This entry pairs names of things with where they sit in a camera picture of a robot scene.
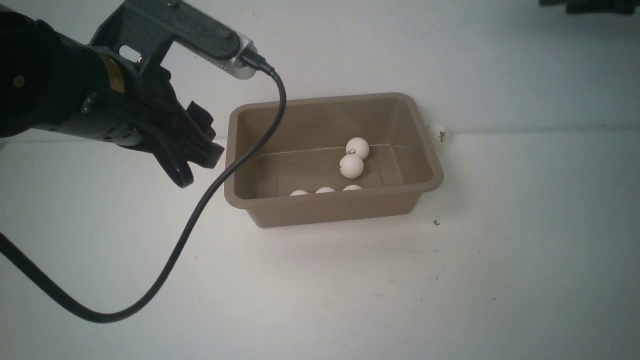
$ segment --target white wall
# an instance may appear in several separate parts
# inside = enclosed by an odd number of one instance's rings
[[[121,0],[2,2],[88,42]],[[252,37],[292,99],[404,92],[459,133],[640,127],[640,17],[566,17],[537,0],[191,3]],[[276,99],[265,76],[238,81],[179,46],[165,65],[222,137],[235,107]]]

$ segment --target tan plastic container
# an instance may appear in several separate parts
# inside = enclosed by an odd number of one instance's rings
[[[277,102],[240,106],[230,117],[227,166],[273,121]],[[363,174],[349,180],[339,162],[354,137],[369,142]],[[225,183],[227,202],[259,227],[410,213],[444,175],[415,101],[405,94],[292,100],[280,127]],[[363,190],[343,192],[356,184]],[[329,186],[336,190],[316,194]],[[309,195],[289,196],[295,190]]]

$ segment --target robotic arm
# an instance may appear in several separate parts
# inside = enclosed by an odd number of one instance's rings
[[[178,0],[126,0],[89,45],[1,11],[0,137],[36,128],[149,152],[182,188],[193,182],[187,161],[216,166],[224,149],[211,142],[213,118],[194,102],[180,105],[161,63],[178,42],[248,79],[255,69],[243,55],[257,54],[251,39]],[[125,46],[138,61],[120,55]]]

